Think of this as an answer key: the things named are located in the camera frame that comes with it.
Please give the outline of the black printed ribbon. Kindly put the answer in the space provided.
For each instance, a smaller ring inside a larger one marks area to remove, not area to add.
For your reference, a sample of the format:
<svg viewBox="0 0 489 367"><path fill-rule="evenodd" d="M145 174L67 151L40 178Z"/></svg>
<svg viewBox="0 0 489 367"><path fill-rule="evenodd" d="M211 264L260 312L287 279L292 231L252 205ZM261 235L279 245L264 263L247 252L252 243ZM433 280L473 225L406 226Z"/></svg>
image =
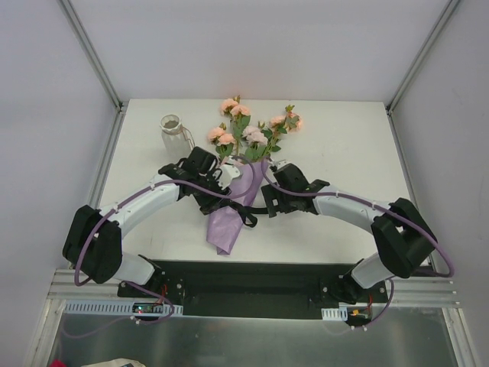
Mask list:
<svg viewBox="0 0 489 367"><path fill-rule="evenodd" d="M254 228L258 222L257 217L267 215L268 209L266 207L245 206L232 200L226 200L220 204L216 213L226 223L235 221L249 228Z"/></svg>

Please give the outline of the purple wrapping paper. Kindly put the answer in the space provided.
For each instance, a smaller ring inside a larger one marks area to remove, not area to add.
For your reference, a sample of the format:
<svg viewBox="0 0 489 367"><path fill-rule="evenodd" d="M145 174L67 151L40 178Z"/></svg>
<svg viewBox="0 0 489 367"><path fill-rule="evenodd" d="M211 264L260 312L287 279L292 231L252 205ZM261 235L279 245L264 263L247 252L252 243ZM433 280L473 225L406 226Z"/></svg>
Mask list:
<svg viewBox="0 0 489 367"><path fill-rule="evenodd" d="M235 199L236 203L251 206L257 196L263 181L261 164L254 162L239 167L241 176L230 184L231 194L247 192L244 196ZM229 255L244 226L240 214L230 206L211 213L208 221L206 241L216 247L218 255Z"/></svg>

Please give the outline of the pink artificial flower bunch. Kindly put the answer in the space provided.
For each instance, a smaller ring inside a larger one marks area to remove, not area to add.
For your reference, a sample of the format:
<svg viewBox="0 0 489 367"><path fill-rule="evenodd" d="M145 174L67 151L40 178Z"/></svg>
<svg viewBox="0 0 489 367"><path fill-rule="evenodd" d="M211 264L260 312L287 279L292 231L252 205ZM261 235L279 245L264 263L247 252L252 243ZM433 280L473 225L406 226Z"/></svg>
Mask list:
<svg viewBox="0 0 489 367"><path fill-rule="evenodd" d="M220 114L227 118L209 130L207 141L215 147L221 161L232 155L244 156L257 162L282 149L283 138L303 127L303 119L294 105L287 105L283 113L268 122L251 123L251 110L241 103L241 97L225 99L220 105Z"/></svg>

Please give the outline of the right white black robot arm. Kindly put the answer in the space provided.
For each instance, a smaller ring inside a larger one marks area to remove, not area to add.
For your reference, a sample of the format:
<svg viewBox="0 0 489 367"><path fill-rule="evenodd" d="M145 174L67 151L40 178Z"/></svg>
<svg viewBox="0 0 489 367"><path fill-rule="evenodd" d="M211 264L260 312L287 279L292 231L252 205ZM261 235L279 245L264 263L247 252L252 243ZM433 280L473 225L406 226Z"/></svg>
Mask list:
<svg viewBox="0 0 489 367"><path fill-rule="evenodd" d="M362 301L372 286L388 278L411 277L436 249L435 236L409 200L377 203L324 180L309 182L295 164L286 161L264 162L262 170L271 170L274 176L264 187L271 216L276 211L302 211L339 219L373 236L377 252L344 276L349 300Z"/></svg>

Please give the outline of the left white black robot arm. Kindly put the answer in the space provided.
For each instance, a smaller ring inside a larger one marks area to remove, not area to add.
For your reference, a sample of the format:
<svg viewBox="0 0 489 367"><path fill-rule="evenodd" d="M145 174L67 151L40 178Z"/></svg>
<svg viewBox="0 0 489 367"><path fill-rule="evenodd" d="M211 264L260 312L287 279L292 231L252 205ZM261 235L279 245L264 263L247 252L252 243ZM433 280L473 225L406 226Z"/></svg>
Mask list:
<svg viewBox="0 0 489 367"><path fill-rule="evenodd" d="M129 281L144 297L154 297L162 282L156 267L141 255L125 252L124 237L158 210L186 196L194 197L202 213L211 213L231 193L229 186L239 175L236 166L219 164L214 154L194 148L187 158L163 166L142 188L118 202L101 209L80 207L63 257L97 284L112 278Z"/></svg>

